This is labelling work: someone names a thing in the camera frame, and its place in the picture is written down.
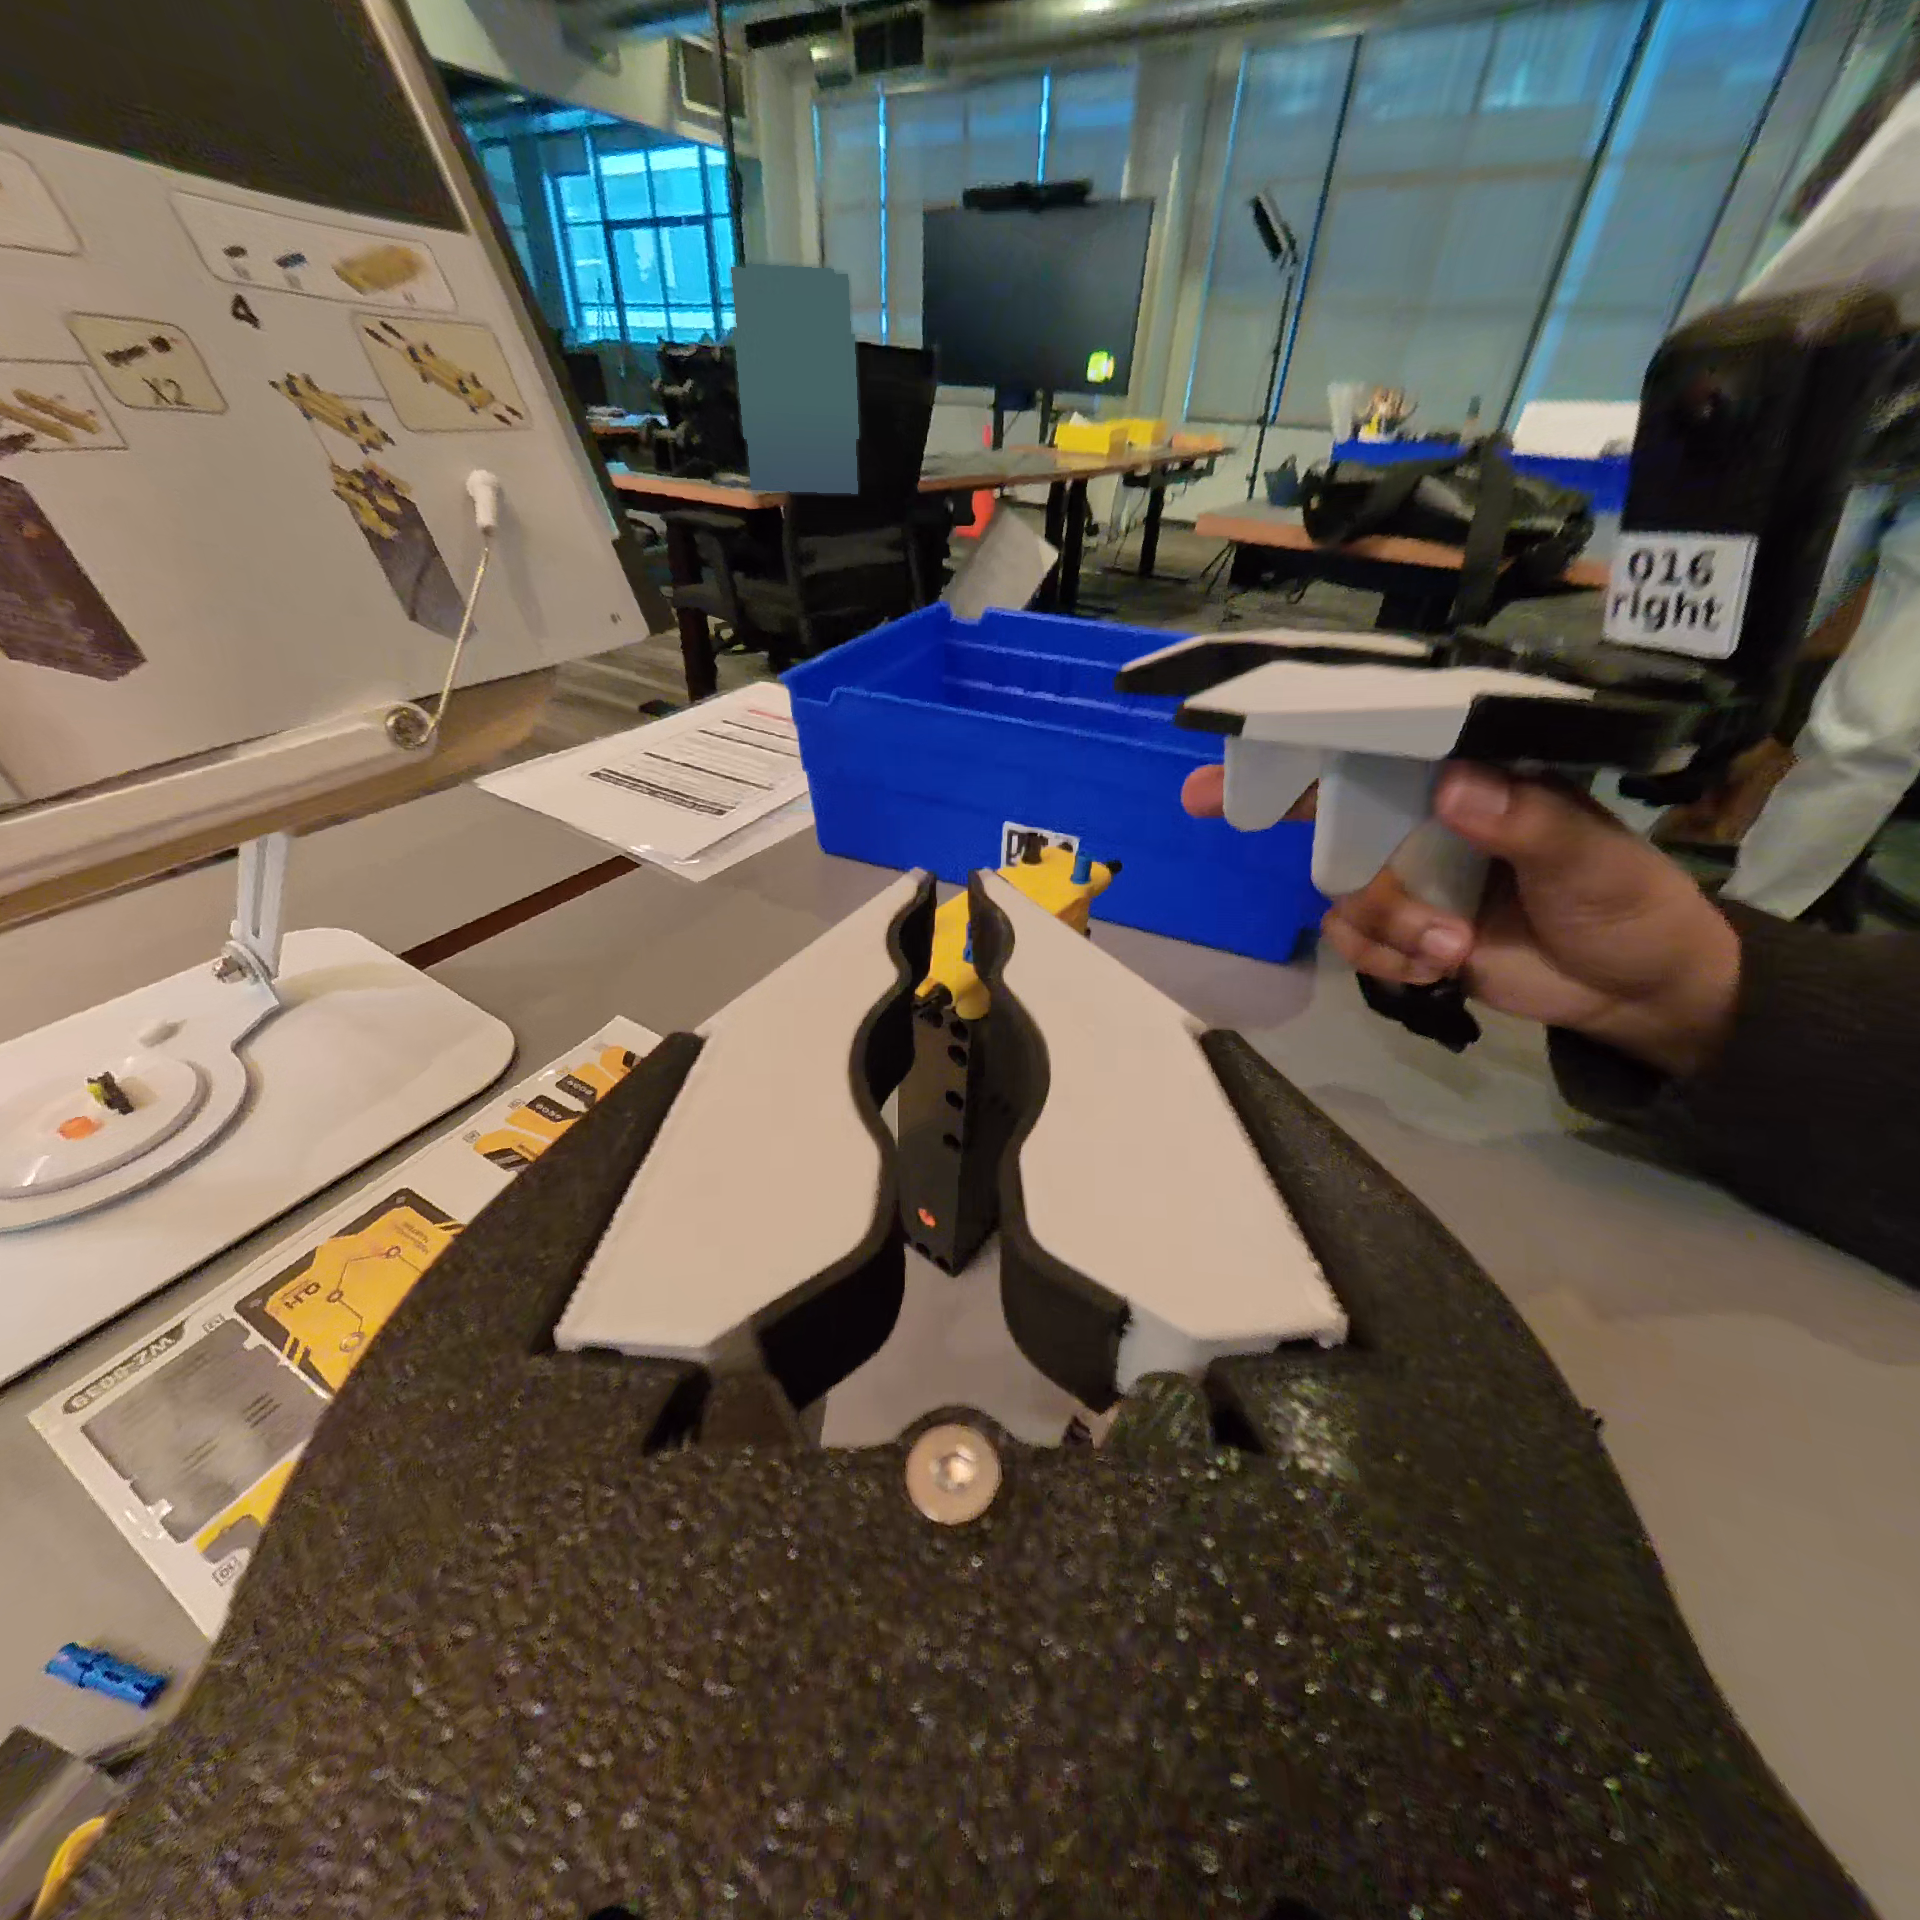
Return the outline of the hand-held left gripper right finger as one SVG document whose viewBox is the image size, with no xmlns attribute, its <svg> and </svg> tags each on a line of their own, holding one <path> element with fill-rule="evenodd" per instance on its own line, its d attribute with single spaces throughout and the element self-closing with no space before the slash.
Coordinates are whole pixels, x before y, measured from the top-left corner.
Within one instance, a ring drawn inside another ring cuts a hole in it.
<svg viewBox="0 0 1920 1920">
<path fill-rule="evenodd" d="M 1349 1313 L 1211 1070 L 1227 1031 L 1004 875 L 972 875 L 972 956 L 1015 1348 L 1088 1412 L 1154 1376 L 1341 1348 Z"/>
</svg>

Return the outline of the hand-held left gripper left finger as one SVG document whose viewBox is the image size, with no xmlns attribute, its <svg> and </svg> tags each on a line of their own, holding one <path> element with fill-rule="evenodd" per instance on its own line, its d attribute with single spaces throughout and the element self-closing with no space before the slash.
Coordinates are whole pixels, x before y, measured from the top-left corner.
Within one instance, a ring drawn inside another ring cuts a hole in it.
<svg viewBox="0 0 1920 1920">
<path fill-rule="evenodd" d="M 928 933 L 933 875 L 910 869 L 693 1028 L 562 1350 L 763 1368 L 802 1412 L 878 1357 L 902 1311 L 889 1102 Z"/>
</svg>

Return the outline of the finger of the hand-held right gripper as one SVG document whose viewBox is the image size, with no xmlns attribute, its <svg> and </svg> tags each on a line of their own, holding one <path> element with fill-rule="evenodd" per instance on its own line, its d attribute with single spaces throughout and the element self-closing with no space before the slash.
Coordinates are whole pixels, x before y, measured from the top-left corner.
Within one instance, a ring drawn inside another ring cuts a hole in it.
<svg viewBox="0 0 1920 1920">
<path fill-rule="evenodd" d="M 1430 640 L 1405 633 L 1329 633 L 1329 628 L 1260 628 L 1260 633 L 1194 633 L 1118 667 L 1116 689 L 1142 698 L 1194 698 L 1244 669 L 1295 667 L 1430 667 Z"/>
<path fill-rule="evenodd" d="M 1477 708 L 1585 708 L 1595 689 L 1510 667 L 1260 660 L 1191 694 L 1178 729 L 1253 743 L 1444 758 Z"/>
</svg>

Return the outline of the yellow panel brick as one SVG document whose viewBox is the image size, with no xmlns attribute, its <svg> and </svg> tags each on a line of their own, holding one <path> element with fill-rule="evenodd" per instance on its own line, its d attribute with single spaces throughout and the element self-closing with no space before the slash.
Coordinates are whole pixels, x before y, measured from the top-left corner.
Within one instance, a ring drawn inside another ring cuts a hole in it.
<svg viewBox="0 0 1920 1920">
<path fill-rule="evenodd" d="M 1093 859 L 1093 889 L 1070 885 L 1075 846 L 1043 842 L 1038 854 L 1020 854 L 994 869 L 1015 891 L 1038 900 L 1046 916 L 1063 920 L 1070 928 L 1088 933 L 1093 900 L 1116 885 L 1126 859 Z M 992 986 L 972 956 L 972 896 L 953 891 L 933 907 L 928 933 L 928 965 L 917 986 L 917 1011 L 956 1011 L 962 1023 L 979 1023 L 992 1010 Z"/>
</svg>

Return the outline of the person's right forearm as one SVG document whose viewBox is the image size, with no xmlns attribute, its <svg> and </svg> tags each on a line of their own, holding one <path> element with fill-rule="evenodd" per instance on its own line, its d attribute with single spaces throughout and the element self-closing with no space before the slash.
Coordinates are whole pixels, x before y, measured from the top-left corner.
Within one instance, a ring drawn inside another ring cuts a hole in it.
<svg viewBox="0 0 1920 1920">
<path fill-rule="evenodd" d="M 1651 1136 L 1738 1202 L 1920 1281 L 1920 938 L 1839 933 L 1755 907 L 1738 993 L 1714 1060 L 1662 1071 L 1552 1028 L 1561 1096 Z"/>
</svg>

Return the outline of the person's right hand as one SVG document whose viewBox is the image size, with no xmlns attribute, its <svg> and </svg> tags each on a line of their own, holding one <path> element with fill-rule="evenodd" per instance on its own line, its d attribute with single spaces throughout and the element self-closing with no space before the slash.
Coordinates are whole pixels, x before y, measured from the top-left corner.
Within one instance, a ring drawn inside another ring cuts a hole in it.
<svg viewBox="0 0 1920 1920">
<path fill-rule="evenodd" d="M 1738 1003 L 1738 928 L 1668 852 L 1565 780 L 1444 765 L 1433 819 L 1488 859 L 1477 916 L 1399 875 L 1329 907 L 1323 933 L 1393 986 L 1457 981 L 1495 1011 L 1577 1031 L 1642 1070 L 1708 1070 Z"/>
</svg>

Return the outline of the background wooden desk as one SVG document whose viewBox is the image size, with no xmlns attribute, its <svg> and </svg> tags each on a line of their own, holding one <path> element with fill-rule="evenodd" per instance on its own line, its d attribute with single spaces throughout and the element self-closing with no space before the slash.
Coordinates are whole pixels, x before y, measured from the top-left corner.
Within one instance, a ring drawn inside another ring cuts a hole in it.
<svg viewBox="0 0 1920 1920">
<path fill-rule="evenodd" d="M 1205 512 L 1194 531 L 1229 546 L 1229 589 L 1333 585 L 1349 591 L 1373 591 L 1373 628 L 1383 633 L 1449 633 L 1457 589 L 1477 585 L 1472 550 L 1463 541 L 1419 541 L 1404 531 L 1314 541 L 1304 520 L 1288 507 L 1215 507 Z M 1482 609 L 1482 619 L 1518 600 L 1577 597 L 1600 591 L 1612 585 L 1612 566 L 1585 557 L 1495 557 L 1482 575 L 1488 589 L 1488 607 Z"/>
<path fill-rule="evenodd" d="M 1070 447 L 979 447 L 939 453 L 917 489 L 925 499 L 1046 484 L 1046 541 L 1059 550 L 1043 585 L 1043 609 L 1079 609 L 1079 568 L 1088 541 L 1088 479 L 1142 475 L 1154 489 L 1142 560 L 1162 528 L 1162 489 L 1176 475 L 1211 470 L 1229 438 L 1178 431 L 1171 445 L 1131 445 L 1118 453 Z M 902 479 L 867 494 L 784 494 L 745 475 L 680 475 L 609 469 L 629 507 L 666 528 L 666 579 L 680 628 L 684 694 L 719 694 L 712 619 L 772 645 L 772 657 L 810 657 L 837 645 L 849 619 L 891 619 L 939 597 L 939 557 L 925 531 L 933 507 L 909 505 Z"/>
</svg>

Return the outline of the black bag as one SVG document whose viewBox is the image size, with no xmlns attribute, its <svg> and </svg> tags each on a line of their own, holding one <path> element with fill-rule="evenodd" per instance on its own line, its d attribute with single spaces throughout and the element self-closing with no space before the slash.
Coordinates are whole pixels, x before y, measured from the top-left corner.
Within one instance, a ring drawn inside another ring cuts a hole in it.
<svg viewBox="0 0 1920 1920">
<path fill-rule="evenodd" d="M 1300 523 L 1318 546 L 1405 538 L 1524 560 L 1582 557 L 1595 507 L 1582 489 L 1524 470 L 1504 445 L 1454 445 L 1383 469 L 1329 456 L 1300 470 Z"/>
</svg>

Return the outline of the blue storage bin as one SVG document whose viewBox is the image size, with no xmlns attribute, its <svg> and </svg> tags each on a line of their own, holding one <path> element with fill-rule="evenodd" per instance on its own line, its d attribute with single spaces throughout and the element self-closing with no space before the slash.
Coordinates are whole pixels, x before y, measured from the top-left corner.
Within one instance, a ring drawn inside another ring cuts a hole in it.
<svg viewBox="0 0 1920 1920">
<path fill-rule="evenodd" d="M 1176 698 L 1116 689 L 1176 633 L 1043 609 L 910 609 L 784 677 L 828 854 L 962 885 L 1021 842 L 1118 859 L 1093 900 L 1111 925 L 1295 962 L 1329 900 L 1310 825 L 1236 832 L 1178 785 L 1222 737 L 1176 727 Z"/>
</svg>

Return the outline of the black light stand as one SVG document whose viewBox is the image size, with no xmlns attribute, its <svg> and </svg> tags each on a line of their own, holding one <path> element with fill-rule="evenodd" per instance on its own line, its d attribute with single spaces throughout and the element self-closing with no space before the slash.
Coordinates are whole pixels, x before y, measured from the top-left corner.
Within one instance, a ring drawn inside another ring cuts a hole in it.
<svg viewBox="0 0 1920 1920">
<path fill-rule="evenodd" d="M 1262 406 L 1260 406 L 1260 427 L 1253 427 L 1253 453 L 1249 453 L 1249 469 L 1244 469 L 1244 499 L 1253 505 L 1262 494 L 1262 445 L 1270 445 L 1270 431 L 1273 431 L 1273 418 L 1277 418 L 1281 372 L 1288 372 L 1288 345 L 1292 345 L 1292 313 L 1295 313 L 1295 290 L 1300 290 L 1300 235 L 1281 218 L 1273 190 L 1253 190 L 1249 214 L 1253 214 L 1253 235 L 1260 235 L 1270 263 L 1277 270 L 1277 328 L 1273 328 L 1270 372 L 1262 372 Z"/>
</svg>

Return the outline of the printed paper sheet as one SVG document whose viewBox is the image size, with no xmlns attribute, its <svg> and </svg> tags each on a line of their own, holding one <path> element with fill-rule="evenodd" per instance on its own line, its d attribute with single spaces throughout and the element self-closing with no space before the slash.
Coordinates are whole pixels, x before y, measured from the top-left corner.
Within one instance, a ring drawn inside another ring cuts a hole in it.
<svg viewBox="0 0 1920 1920">
<path fill-rule="evenodd" d="M 813 829 L 802 729 L 777 678 L 488 774 L 479 785 L 680 881 L 712 881 Z"/>
</svg>

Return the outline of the black tilted panel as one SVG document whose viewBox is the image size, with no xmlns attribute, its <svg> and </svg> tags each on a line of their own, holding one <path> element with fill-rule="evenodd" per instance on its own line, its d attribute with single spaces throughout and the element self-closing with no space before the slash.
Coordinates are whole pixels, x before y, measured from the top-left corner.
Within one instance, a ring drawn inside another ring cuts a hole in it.
<svg viewBox="0 0 1920 1920">
<path fill-rule="evenodd" d="M 920 489 L 933 390 L 925 345 L 854 345 L 854 489 L 790 494 L 784 507 L 787 609 L 772 669 L 939 597 L 950 505 Z"/>
</svg>

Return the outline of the yellow black sticker sheet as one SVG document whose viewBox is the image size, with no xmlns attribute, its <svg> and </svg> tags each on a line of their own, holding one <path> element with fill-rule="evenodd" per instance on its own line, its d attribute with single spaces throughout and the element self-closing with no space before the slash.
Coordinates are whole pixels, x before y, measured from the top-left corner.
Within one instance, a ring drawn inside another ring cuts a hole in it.
<svg viewBox="0 0 1920 1920">
<path fill-rule="evenodd" d="M 204 1637 L 217 1637 L 315 1423 L 407 1291 L 655 1047 L 655 1031 L 609 1017 L 34 1412 Z"/>
</svg>

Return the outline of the open instruction booklet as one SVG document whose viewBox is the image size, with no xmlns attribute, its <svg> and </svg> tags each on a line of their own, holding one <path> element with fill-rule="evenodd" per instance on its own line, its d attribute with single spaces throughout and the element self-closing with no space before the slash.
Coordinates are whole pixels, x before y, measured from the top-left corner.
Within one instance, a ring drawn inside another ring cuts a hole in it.
<svg viewBox="0 0 1920 1920">
<path fill-rule="evenodd" d="M 4 125 L 4 807 L 661 609 L 450 137 L 370 214 Z"/>
</svg>

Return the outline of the pile of mixed toy bricks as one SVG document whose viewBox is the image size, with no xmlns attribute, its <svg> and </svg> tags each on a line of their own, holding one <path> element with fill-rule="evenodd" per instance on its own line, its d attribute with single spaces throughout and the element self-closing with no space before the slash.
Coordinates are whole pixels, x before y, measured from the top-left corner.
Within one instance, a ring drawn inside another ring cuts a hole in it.
<svg viewBox="0 0 1920 1920">
<path fill-rule="evenodd" d="M 36 1910 L 48 1880 L 68 1875 L 68 1841 L 95 1835 L 122 1786 L 98 1764 L 16 1726 L 0 1741 L 0 1915 Z"/>
</svg>

